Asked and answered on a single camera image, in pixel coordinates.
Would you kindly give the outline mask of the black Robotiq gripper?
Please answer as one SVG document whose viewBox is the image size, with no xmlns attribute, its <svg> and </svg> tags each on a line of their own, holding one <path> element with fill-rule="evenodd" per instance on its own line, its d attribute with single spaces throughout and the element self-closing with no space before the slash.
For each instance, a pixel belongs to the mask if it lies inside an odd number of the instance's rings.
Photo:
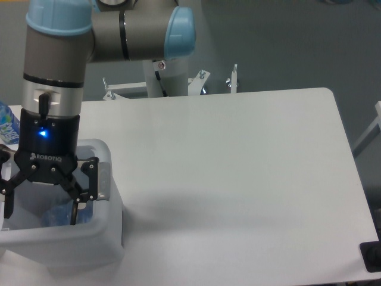
<svg viewBox="0 0 381 286">
<path fill-rule="evenodd" d="M 4 219 L 13 214 L 15 189 L 28 180 L 59 184 L 72 199 L 70 225 L 75 225 L 79 210 L 98 198 L 99 158 L 77 160 L 76 157 L 80 116 L 47 116 L 42 119 L 40 114 L 25 108 L 20 115 L 17 151 L 1 144 L 1 169 L 10 160 L 19 168 L 9 180 L 1 178 Z"/>
</svg>

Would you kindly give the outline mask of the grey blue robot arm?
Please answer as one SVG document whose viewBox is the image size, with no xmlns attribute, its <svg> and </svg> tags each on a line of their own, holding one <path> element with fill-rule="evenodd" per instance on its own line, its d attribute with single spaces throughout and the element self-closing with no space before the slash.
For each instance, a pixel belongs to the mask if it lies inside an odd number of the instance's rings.
<svg viewBox="0 0 381 286">
<path fill-rule="evenodd" d="M 99 194 L 99 159 L 77 157 L 86 65 L 152 60 L 162 65 L 191 55 L 193 12 L 177 1 L 30 1 L 18 148 L 1 146 L 1 163 L 18 172 L 1 179 L 4 218 L 25 181 L 59 185 L 80 205 Z"/>
</svg>

